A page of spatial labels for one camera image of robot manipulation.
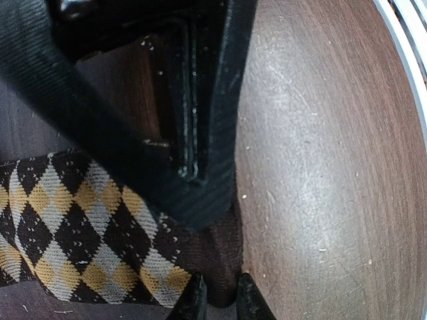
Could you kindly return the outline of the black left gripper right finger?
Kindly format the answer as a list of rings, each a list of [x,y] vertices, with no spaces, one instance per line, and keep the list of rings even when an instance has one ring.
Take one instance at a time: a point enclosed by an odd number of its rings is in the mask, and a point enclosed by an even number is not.
[[[236,296],[237,319],[276,320],[254,279],[243,273],[238,281]]]

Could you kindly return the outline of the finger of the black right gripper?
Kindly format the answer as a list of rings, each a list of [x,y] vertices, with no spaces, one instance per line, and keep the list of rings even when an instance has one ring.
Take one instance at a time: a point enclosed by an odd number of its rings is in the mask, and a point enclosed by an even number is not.
[[[108,173],[173,220],[201,230],[232,204],[233,175],[190,183],[116,115],[51,36],[45,1],[1,2],[1,78]]]
[[[226,187],[235,174],[238,104],[256,1],[167,1],[177,168],[167,182]]]

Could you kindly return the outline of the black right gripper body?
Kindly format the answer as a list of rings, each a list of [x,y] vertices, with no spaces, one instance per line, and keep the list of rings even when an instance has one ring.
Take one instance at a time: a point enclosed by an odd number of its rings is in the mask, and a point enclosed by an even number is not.
[[[227,1],[47,1],[52,36],[59,50],[76,63],[108,52],[183,19],[222,23]]]

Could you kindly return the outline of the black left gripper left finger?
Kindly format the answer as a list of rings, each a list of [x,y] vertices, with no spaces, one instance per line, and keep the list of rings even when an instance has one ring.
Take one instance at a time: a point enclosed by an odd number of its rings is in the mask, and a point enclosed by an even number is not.
[[[195,273],[169,314],[169,320],[206,320],[206,316],[207,286],[203,276]]]

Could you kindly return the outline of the brown argyle patterned sock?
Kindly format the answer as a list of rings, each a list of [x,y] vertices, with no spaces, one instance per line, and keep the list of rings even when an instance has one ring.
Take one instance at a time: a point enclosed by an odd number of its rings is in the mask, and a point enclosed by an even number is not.
[[[37,281],[62,301],[173,307],[194,273],[215,307],[234,301],[242,268],[237,205],[190,231],[84,154],[1,164],[1,285]]]

